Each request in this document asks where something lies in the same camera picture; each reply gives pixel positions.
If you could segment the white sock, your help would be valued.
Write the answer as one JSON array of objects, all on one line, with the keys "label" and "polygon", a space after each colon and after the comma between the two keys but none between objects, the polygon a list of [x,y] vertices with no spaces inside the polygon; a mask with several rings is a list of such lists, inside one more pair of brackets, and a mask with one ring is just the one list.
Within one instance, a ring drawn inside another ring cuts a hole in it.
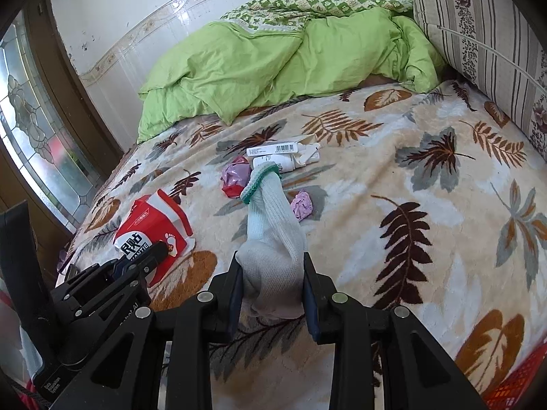
[{"label": "white sock", "polygon": [[296,318],[303,312],[307,241],[285,196],[278,167],[255,167],[241,200],[248,206],[248,223],[236,260],[243,269],[246,308],[250,315],[265,319]]}]

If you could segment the red foot patch package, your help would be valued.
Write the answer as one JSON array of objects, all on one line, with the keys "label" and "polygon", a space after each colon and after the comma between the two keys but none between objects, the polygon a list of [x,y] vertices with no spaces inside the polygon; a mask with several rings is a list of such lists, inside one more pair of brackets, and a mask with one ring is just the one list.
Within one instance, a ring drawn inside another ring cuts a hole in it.
[{"label": "red foot patch package", "polygon": [[146,277],[149,288],[158,284],[176,262],[188,256],[196,244],[184,210],[162,189],[134,201],[129,216],[114,237],[116,249],[129,260],[157,242],[165,243],[168,253]]}]

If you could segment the red purple wrapper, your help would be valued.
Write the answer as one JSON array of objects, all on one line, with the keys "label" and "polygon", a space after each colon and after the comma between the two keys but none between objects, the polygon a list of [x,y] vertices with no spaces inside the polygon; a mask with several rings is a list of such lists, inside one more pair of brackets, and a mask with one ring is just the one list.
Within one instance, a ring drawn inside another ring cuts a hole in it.
[{"label": "red purple wrapper", "polygon": [[250,162],[239,155],[223,168],[221,174],[222,190],[228,198],[237,198],[250,181]]}]

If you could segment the leaf pattern blanket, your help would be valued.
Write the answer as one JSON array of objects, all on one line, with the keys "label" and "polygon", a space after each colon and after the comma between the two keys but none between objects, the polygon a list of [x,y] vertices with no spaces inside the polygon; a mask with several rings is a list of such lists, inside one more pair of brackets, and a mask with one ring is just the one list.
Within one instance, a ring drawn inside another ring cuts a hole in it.
[{"label": "leaf pattern blanket", "polygon": [[304,134],[320,160],[281,178],[306,191],[318,271],[365,305],[409,307],[483,397],[546,342],[546,154],[465,82],[428,94],[384,84],[253,110],[232,125],[184,120],[127,154],[69,247],[84,269],[116,254],[133,202],[162,189],[196,245],[151,291],[178,306],[224,271],[246,239],[223,168],[246,149]]}]

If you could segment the white barcode box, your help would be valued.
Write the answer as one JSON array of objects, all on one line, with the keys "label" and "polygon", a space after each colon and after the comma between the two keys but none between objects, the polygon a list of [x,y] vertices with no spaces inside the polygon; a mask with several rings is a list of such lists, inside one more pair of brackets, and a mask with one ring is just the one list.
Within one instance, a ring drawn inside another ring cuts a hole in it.
[{"label": "white barcode box", "polygon": [[251,167],[272,162],[281,173],[306,167],[320,160],[321,144],[314,135],[304,134],[285,140],[266,142],[246,149],[246,158]]}]

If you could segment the stained glass window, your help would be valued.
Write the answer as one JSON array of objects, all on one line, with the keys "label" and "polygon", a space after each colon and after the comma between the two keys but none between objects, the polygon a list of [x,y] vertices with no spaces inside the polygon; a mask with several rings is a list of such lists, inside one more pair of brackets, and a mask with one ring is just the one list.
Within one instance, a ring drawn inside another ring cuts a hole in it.
[{"label": "stained glass window", "polygon": [[104,180],[76,144],[39,76],[22,12],[1,39],[1,139],[30,188],[75,233]]}]

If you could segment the red plastic basket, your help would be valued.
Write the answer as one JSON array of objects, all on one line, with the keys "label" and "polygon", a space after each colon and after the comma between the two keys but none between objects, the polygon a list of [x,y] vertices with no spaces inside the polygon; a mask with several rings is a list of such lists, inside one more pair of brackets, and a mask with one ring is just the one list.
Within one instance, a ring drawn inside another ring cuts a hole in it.
[{"label": "red plastic basket", "polygon": [[489,393],[485,402],[488,409],[515,409],[518,401],[530,388],[532,380],[546,360],[546,342],[538,345],[523,364],[511,373],[499,386]]}]

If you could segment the green quilt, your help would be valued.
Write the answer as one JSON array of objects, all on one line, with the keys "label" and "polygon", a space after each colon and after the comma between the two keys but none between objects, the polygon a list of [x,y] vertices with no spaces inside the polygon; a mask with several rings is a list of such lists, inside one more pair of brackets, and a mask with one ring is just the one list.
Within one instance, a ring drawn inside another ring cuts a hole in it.
[{"label": "green quilt", "polygon": [[183,119],[243,111],[356,87],[371,75],[427,93],[439,84],[441,54],[412,18],[373,6],[336,17],[296,12],[250,27],[213,21],[169,49],[139,91],[138,142]]}]

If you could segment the green patterned sheet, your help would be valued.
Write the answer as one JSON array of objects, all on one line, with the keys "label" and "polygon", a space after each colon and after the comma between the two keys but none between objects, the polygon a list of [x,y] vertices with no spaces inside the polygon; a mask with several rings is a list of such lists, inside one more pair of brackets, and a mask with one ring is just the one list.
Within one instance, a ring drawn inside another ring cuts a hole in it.
[{"label": "green patterned sheet", "polygon": [[252,0],[226,12],[221,21],[246,31],[302,31],[312,19],[349,17],[368,9],[412,11],[414,0]]}]

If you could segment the striped floral pillow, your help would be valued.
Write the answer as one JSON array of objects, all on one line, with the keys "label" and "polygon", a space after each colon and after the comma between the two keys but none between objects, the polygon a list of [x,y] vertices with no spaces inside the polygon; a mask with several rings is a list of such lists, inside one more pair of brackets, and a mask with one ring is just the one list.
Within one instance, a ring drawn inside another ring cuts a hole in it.
[{"label": "striped floral pillow", "polygon": [[546,153],[546,51],[512,0],[414,0],[414,19],[447,63]]}]

